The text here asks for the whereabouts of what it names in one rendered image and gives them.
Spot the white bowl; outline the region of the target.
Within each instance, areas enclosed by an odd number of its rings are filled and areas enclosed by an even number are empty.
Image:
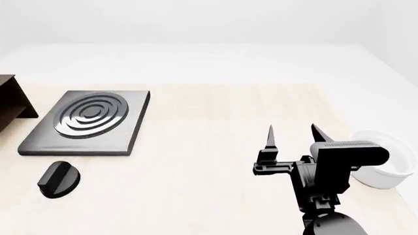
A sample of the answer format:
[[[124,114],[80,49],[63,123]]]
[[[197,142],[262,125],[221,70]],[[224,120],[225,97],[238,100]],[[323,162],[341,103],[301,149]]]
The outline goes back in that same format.
[[[389,160],[380,166],[363,166],[351,175],[376,189],[391,189],[418,170],[418,153],[405,141],[380,131],[357,131],[351,140],[368,140],[388,150]]]

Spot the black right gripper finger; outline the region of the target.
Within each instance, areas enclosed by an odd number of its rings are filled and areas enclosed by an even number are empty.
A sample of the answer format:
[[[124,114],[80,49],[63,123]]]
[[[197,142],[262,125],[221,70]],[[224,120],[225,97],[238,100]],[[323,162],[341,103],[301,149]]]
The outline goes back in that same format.
[[[278,154],[278,148],[275,144],[274,138],[274,129],[273,126],[270,125],[268,130],[268,136],[266,140],[266,146],[264,149],[259,151],[257,156],[257,162],[259,164],[269,163],[269,162],[276,162],[276,157]]]
[[[315,142],[333,142],[334,140],[325,134],[317,125],[311,124],[311,131]]]

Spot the black stove knob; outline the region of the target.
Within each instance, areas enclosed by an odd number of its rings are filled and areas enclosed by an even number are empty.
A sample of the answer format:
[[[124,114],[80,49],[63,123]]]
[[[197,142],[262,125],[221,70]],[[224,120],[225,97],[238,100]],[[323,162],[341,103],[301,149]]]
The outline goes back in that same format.
[[[65,161],[53,162],[37,185],[46,198],[55,199],[68,195],[80,183],[80,172]]]

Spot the dark brown wooden cabinet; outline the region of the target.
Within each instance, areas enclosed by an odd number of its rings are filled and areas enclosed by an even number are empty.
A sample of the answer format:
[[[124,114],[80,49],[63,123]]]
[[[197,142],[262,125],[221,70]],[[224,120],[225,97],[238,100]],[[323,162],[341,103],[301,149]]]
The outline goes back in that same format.
[[[14,74],[0,74],[0,133],[14,119],[36,119],[39,115]]]

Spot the dark grey stove burner plate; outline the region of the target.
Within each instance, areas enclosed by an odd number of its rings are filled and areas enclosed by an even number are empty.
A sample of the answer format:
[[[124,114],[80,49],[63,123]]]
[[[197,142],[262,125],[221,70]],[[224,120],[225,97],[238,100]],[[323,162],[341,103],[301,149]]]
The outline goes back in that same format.
[[[66,91],[18,146],[22,156],[128,156],[151,93]]]

